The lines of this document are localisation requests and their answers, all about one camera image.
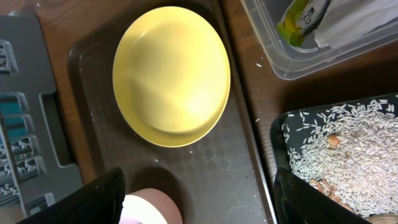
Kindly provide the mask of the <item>yellow plate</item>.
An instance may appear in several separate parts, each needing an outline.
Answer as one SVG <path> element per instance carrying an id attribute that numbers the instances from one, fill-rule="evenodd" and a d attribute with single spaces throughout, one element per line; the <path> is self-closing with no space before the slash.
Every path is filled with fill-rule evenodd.
<path id="1" fill-rule="evenodd" d="M 127 28 L 112 77 L 127 124 L 163 147 L 187 146 L 208 134 L 231 85 L 220 35 L 204 17 L 178 6 L 150 10 Z"/>

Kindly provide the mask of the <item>light blue bowl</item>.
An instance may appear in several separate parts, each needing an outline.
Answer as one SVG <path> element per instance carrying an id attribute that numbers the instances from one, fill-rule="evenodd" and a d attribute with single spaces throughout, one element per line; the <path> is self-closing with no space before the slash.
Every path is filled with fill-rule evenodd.
<path id="1" fill-rule="evenodd" d="M 1 94 L 1 116 L 12 144 L 32 132 L 30 116 L 24 114 L 24 108 L 17 95 Z"/>

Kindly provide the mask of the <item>white napkin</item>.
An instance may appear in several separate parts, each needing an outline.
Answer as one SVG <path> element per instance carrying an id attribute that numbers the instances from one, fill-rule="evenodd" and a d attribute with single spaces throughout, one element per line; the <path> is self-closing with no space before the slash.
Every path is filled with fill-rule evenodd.
<path id="1" fill-rule="evenodd" d="M 315 31 L 319 48 L 337 48 L 397 17 L 397 0 L 332 0 Z"/>

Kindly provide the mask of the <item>white pink bowl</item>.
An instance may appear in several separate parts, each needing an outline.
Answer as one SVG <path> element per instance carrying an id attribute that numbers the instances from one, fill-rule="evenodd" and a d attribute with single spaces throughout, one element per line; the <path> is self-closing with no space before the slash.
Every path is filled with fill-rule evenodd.
<path id="1" fill-rule="evenodd" d="M 125 196 L 119 224 L 182 224 L 175 202 L 157 189 L 142 189 Z"/>

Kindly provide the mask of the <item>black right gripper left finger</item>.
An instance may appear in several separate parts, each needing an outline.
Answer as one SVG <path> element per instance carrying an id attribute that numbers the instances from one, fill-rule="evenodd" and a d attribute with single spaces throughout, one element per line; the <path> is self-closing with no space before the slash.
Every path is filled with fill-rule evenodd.
<path id="1" fill-rule="evenodd" d="M 73 194 L 36 213 L 20 224 L 118 224 L 126 182 L 120 168 L 113 168 Z"/>

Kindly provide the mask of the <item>green snack wrapper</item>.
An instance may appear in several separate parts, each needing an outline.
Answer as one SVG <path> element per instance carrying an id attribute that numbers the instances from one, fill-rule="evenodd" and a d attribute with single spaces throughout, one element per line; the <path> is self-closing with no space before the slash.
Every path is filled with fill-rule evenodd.
<path id="1" fill-rule="evenodd" d="M 279 35 L 294 47 L 320 25 L 331 0 L 294 0 L 275 26 Z"/>

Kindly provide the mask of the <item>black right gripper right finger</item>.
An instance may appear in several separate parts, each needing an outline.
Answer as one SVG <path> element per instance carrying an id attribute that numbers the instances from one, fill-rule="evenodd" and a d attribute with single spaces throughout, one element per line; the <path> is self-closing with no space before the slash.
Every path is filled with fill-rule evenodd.
<path id="1" fill-rule="evenodd" d="M 357 224 L 368 221 L 343 208 L 285 168 L 277 170 L 274 202 L 279 223 Z"/>

